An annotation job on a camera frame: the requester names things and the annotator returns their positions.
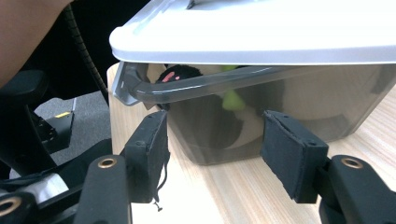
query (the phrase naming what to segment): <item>green object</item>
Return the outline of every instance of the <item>green object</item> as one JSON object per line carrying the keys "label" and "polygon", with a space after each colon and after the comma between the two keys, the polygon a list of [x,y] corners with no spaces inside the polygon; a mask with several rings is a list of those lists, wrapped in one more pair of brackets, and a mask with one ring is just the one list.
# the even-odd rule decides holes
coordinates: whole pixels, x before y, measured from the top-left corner
{"label": "green object", "polygon": [[226,91],[223,98],[222,107],[229,111],[239,111],[245,109],[245,102],[235,91]]}
{"label": "green object", "polygon": [[222,65],[221,70],[223,72],[227,72],[227,71],[234,70],[236,67],[238,67],[238,65]]}

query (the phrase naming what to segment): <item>gray carpet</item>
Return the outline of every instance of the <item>gray carpet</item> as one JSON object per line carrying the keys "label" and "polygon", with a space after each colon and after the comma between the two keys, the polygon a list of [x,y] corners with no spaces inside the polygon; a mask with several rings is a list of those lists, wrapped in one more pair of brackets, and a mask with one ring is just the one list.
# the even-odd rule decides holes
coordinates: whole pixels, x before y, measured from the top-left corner
{"label": "gray carpet", "polygon": [[101,92],[79,96],[74,100],[51,99],[35,112],[49,119],[74,107],[75,119],[69,148],[53,153],[57,164],[69,161],[97,142],[111,137],[109,109]]}

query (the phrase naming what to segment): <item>gray translucent bin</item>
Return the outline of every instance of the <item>gray translucent bin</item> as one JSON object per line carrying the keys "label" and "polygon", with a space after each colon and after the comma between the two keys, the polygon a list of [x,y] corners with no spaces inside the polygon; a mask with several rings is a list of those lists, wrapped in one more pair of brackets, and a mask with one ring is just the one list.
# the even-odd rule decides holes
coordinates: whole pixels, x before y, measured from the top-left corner
{"label": "gray translucent bin", "polygon": [[[113,94],[126,105],[168,104],[168,122],[198,164],[259,156],[262,112],[289,114],[329,142],[354,133],[396,82],[396,64],[248,66],[151,84],[146,63],[120,63]],[[245,103],[222,107],[234,90]]]}

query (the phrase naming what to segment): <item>black cable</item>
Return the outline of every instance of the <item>black cable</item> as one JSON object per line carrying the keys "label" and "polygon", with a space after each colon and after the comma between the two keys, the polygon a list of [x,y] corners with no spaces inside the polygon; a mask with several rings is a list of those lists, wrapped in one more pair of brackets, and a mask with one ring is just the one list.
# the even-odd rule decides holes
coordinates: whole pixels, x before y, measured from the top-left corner
{"label": "black cable", "polygon": [[67,22],[67,27],[71,33],[71,36],[73,37],[75,44],[78,48],[78,52],[87,66],[88,70],[90,71],[90,74],[93,77],[93,80],[96,83],[96,86],[99,88],[101,91],[103,97],[105,98],[105,101],[108,105],[108,90],[106,87],[105,82],[102,80],[102,77],[99,74],[99,71],[97,70],[95,64],[92,61],[92,58],[90,56],[90,53],[87,50],[87,47],[84,44],[84,40],[82,39],[81,33],[79,32],[75,16],[73,14],[73,9],[70,6],[70,4],[64,9],[64,19]]}

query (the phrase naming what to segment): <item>gray container handle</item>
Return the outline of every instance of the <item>gray container handle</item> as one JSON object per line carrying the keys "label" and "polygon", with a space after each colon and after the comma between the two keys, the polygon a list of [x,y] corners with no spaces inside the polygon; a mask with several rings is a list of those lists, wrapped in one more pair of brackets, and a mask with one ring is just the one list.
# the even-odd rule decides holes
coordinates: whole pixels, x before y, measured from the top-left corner
{"label": "gray container handle", "polygon": [[297,77],[304,73],[285,72],[301,66],[247,66],[209,76],[151,84],[146,63],[120,62],[113,83],[113,95],[125,105],[166,104],[225,92],[260,83]]}

